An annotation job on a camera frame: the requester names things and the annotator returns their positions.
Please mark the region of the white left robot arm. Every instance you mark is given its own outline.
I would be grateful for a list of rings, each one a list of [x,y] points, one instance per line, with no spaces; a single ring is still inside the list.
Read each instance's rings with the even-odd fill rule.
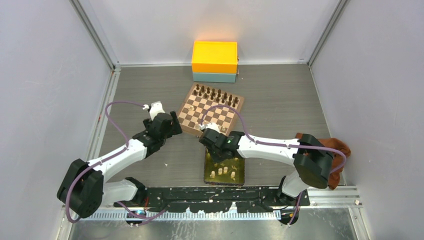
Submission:
[[[147,190],[133,177],[109,182],[126,167],[142,161],[160,150],[168,138],[181,134],[175,111],[160,112],[143,120],[145,130],[135,134],[128,143],[99,158],[74,160],[65,174],[56,197],[79,217],[88,218],[102,205],[119,202],[135,207],[145,203]]]

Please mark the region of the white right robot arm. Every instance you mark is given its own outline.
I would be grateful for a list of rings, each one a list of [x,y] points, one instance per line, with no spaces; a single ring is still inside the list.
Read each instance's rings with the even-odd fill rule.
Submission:
[[[294,172],[284,176],[279,185],[277,198],[283,205],[291,205],[309,187],[325,189],[328,186],[333,155],[310,134],[301,138],[273,139],[241,131],[224,135],[206,128],[199,142],[215,162],[232,158],[265,159],[294,167]]]

